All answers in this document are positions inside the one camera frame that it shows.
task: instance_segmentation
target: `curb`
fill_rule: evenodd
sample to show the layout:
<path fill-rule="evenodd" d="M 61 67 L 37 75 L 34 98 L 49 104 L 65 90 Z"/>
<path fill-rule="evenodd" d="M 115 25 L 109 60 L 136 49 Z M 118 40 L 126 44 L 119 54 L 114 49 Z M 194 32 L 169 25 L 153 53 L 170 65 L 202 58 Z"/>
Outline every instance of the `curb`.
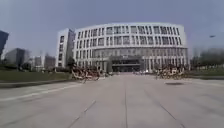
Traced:
<path fill-rule="evenodd" d="M 60 83 L 60 82 L 72 82 L 72 81 L 74 80 L 64 79 L 64 80 L 36 81 L 36 82 L 0 83 L 0 88 L 20 88 L 20 87 L 37 86 L 37 85 Z"/>

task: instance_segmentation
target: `distant building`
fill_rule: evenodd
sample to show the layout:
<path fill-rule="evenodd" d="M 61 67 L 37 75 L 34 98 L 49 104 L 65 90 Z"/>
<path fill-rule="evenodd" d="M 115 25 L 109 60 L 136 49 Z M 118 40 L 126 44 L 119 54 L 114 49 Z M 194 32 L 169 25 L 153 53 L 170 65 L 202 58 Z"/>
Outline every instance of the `distant building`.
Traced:
<path fill-rule="evenodd" d="M 55 67 L 55 57 L 49 55 L 36 56 L 33 58 L 32 66 L 37 70 L 52 69 Z"/>
<path fill-rule="evenodd" d="M 5 59 L 17 66 L 21 66 L 23 63 L 29 62 L 29 58 L 30 52 L 21 48 L 15 48 L 5 54 Z"/>
<path fill-rule="evenodd" d="M 66 67 L 69 57 L 73 58 L 75 33 L 70 29 L 62 30 L 58 33 L 56 67 Z"/>
<path fill-rule="evenodd" d="M 0 30 L 0 59 L 4 50 L 9 34 Z"/>

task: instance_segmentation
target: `ground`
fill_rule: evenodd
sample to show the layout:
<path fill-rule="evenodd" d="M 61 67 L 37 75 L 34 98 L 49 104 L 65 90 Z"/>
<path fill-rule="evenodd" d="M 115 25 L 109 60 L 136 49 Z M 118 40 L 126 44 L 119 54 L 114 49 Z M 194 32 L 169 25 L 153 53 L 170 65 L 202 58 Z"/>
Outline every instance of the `ground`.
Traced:
<path fill-rule="evenodd" d="M 0 128 L 222 128 L 223 92 L 224 81 L 128 74 L 2 89 Z"/>

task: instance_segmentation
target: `tree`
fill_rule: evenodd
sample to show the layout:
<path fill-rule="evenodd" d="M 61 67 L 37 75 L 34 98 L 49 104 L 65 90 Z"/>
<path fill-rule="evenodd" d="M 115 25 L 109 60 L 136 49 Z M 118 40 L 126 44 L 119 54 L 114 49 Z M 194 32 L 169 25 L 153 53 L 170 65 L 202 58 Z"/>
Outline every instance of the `tree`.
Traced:
<path fill-rule="evenodd" d="M 75 60 L 72 57 L 69 57 L 67 66 L 69 67 L 70 72 L 72 71 L 72 67 L 74 66 L 74 64 L 75 64 Z"/>

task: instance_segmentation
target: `paved plaza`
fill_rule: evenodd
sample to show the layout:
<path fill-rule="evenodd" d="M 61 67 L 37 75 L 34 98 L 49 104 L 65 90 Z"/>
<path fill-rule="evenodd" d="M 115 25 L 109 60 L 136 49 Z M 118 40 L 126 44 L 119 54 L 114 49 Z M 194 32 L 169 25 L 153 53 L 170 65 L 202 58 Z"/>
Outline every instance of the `paved plaza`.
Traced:
<path fill-rule="evenodd" d="M 0 128 L 223 127 L 224 81 L 124 74 L 0 89 Z"/>

